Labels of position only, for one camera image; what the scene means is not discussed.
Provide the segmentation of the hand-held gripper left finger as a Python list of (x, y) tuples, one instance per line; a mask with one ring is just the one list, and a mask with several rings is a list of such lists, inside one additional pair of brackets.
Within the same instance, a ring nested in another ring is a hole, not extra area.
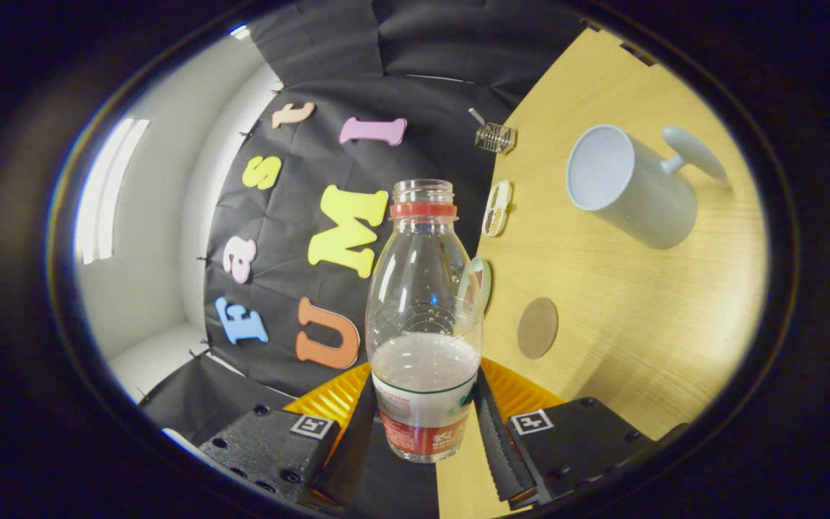
[(199, 451), (266, 495), (338, 515), (352, 504), (365, 472), (375, 412), (365, 363), (286, 407), (256, 404)]

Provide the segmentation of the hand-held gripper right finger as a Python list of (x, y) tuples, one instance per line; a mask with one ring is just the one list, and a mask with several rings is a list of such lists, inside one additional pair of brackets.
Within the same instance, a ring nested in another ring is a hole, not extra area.
[(487, 358), (474, 404), (495, 490), (511, 509), (582, 500), (639, 469), (687, 428), (681, 423), (651, 439), (596, 398), (563, 400)]

